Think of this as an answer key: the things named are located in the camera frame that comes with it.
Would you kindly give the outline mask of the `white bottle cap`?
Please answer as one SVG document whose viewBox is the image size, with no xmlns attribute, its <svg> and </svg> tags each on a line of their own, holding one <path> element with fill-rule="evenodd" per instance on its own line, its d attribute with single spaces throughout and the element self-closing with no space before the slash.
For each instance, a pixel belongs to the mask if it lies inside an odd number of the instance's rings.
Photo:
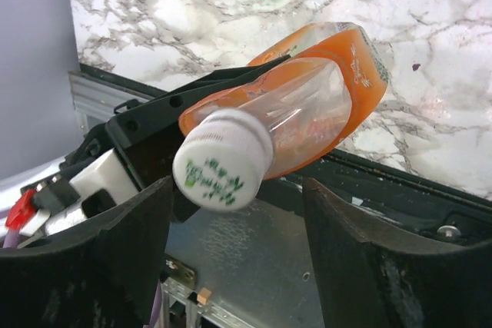
<svg viewBox="0 0 492 328">
<path fill-rule="evenodd" d="M 233 211 L 255 199 L 273 159 L 267 128 L 249 113 L 225 108 L 186 136 L 173 160 L 173 177 L 193 204 Z"/>
</svg>

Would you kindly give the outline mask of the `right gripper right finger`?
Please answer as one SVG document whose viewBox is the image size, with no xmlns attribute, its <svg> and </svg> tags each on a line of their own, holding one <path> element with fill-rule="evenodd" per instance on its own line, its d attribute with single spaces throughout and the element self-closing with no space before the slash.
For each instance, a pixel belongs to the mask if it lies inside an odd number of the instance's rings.
<svg viewBox="0 0 492 328">
<path fill-rule="evenodd" d="M 403 230 L 303 182 L 304 222 L 327 327 L 489 327 L 491 242 Z"/>
</svg>

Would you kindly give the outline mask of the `orange label tea bottle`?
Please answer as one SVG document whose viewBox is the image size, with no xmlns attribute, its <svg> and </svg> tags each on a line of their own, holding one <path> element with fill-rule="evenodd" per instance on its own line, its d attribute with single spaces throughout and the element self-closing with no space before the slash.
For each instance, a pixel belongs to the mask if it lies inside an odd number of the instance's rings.
<svg viewBox="0 0 492 328">
<path fill-rule="evenodd" d="M 181 114 L 189 134 L 209 114 L 238 108 L 270 131 L 274 160 L 267 179 L 291 173 L 333 150 L 375 110 L 389 73 L 365 30 L 352 22 L 307 25 L 253 65 L 286 60 L 253 82 L 208 95 Z"/>
</svg>

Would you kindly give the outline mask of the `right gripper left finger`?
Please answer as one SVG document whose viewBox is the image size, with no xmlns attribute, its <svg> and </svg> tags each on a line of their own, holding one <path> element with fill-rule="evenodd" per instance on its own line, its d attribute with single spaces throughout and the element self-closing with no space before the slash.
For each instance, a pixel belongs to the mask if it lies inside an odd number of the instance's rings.
<svg viewBox="0 0 492 328">
<path fill-rule="evenodd" d="M 170 177 L 33 247 L 1 251 L 3 327 L 149 323 L 173 205 Z"/>
</svg>

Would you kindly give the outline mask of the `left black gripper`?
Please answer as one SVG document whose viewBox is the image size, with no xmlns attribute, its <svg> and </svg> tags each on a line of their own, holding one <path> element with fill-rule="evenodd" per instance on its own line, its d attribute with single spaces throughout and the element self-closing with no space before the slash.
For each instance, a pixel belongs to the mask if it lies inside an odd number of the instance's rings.
<svg viewBox="0 0 492 328">
<path fill-rule="evenodd" d="M 203 78 L 116 114 L 105 127 L 95 125 L 81 145 L 65 156 L 59 174 L 78 174 L 115 147 L 130 181 L 138 191 L 171 174 L 172 160 L 184 140 L 178 126 L 182 112 L 210 94 L 253 82 L 287 60 L 213 71 Z"/>
</svg>

